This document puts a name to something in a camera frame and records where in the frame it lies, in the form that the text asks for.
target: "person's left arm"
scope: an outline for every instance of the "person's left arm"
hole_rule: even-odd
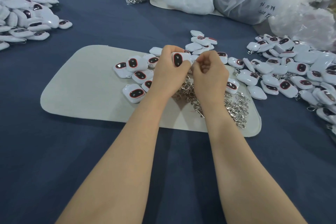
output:
[[[184,61],[174,67],[172,52],[183,49],[172,45],[163,48],[150,90],[56,224],[142,223],[159,121],[191,66]]]

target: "person's left hand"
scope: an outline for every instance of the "person's left hand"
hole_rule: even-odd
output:
[[[154,93],[166,101],[179,90],[191,67],[188,60],[183,61],[179,67],[175,67],[171,57],[172,52],[184,52],[184,50],[174,45],[166,45],[162,49],[149,90],[149,93]]]

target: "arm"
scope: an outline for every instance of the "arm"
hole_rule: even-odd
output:
[[[306,221],[253,154],[223,103],[229,72],[216,52],[194,63],[194,87],[209,133],[220,200],[228,224]]]
[[[171,45],[163,48],[147,95],[56,224],[142,223],[159,121],[190,68],[189,61],[178,68],[173,66],[171,52],[181,51]]]

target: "person's right hand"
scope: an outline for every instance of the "person's right hand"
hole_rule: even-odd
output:
[[[216,51],[201,53],[192,65],[194,90],[202,109],[224,104],[229,71]]]

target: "blue tablecloth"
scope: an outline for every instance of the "blue tablecloth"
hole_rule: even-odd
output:
[[[0,223],[54,223],[123,127],[40,107],[43,89],[79,48],[183,47],[193,29],[218,39],[216,50],[243,58],[256,36],[252,27],[230,19],[148,2],[59,1],[56,14],[73,28],[0,51]],[[309,223],[336,223],[336,148],[319,118],[283,95],[255,103],[262,130],[247,141],[258,159]],[[160,128],[143,222],[225,223],[206,133]]]

